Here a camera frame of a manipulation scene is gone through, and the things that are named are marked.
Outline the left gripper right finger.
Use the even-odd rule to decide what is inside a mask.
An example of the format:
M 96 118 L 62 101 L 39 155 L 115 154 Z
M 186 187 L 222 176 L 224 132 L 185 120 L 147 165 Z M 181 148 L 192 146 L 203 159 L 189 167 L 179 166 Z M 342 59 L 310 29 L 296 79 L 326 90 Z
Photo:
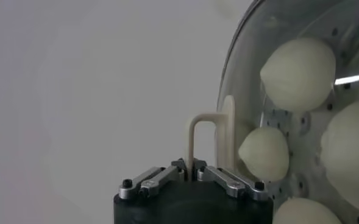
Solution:
M 267 201 L 268 190 L 262 181 L 253 181 L 230 169 L 208 166 L 203 160 L 193 162 L 193 176 L 197 181 L 211 181 L 222 187 L 233 198 L 248 197 L 255 201 Z

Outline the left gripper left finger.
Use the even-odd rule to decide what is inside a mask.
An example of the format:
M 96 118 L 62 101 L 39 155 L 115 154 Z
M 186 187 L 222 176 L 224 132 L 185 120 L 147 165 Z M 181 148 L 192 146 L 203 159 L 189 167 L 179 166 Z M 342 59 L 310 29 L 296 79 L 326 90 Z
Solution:
M 154 197 L 170 181 L 185 181 L 187 168 L 184 160 L 171 162 L 168 167 L 151 167 L 133 179 L 125 179 L 118 189 L 118 197 L 122 200 L 132 200 L 138 195 Z

